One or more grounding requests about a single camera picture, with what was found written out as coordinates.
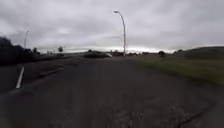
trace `green grass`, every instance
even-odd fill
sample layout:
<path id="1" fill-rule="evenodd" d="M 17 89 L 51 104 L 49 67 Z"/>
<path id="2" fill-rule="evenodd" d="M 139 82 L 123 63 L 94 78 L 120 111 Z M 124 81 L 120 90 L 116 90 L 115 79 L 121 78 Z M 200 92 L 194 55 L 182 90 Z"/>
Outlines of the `green grass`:
<path id="1" fill-rule="evenodd" d="M 224 60 L 141 58 L 148 68 L 175 73 L 195 80 L 224 85 Z"/>

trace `hill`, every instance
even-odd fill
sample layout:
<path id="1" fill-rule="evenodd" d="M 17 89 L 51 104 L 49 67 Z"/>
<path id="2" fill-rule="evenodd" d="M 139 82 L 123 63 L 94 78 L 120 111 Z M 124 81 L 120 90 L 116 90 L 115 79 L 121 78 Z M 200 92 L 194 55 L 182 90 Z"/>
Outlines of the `hill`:
<path id="1" fill-rule="evenodd" d="M 224 59 L 224 47 L 199 47 L 186 51 L 178 50 L 173 55 L 188 59 Z"/>

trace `pole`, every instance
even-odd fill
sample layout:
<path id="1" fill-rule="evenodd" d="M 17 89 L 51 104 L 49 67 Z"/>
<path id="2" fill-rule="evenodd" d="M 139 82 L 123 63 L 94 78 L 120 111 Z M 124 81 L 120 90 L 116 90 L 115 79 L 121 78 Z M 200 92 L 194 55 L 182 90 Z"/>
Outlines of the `pole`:
<path id="1" fill-rule="evenodd" d="M 114 11 L 114 13 L 117 13 L 120 15 L 122 23 L 123 23 L 123 28 L 124 28 L 124 46 L 123 46 L 123 48 L 124 48 L 124 56 L 125 56 L 126 55 L 126 25 L 124 22 L 124 17 L 119 11 Z"/>

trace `gray sky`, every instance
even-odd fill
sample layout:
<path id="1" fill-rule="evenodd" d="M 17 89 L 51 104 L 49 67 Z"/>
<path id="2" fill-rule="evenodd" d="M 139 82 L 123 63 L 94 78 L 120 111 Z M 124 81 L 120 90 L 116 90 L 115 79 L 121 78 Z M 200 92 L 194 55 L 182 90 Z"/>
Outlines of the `gray sky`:
<path id="1" fill-rule="evenodd" d="M 39 49 L 176 50 L 224 45 L 223 0 L 1 0 L 0 34 Z"/>

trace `white lane marking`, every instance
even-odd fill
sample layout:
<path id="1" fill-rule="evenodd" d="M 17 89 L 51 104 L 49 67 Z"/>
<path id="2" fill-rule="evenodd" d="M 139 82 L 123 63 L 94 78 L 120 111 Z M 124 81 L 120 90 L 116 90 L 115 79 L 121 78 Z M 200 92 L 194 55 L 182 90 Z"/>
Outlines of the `white lane marking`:
<path id="1" fill-rule="evenodd" d="M 16 89 L 21 87 L 22 79 L 23 79 L 23 72 L 24 72 L 24 67 L 22 67 L 22 70 L 19 74 L 19 79 L 17 81 Z"/>

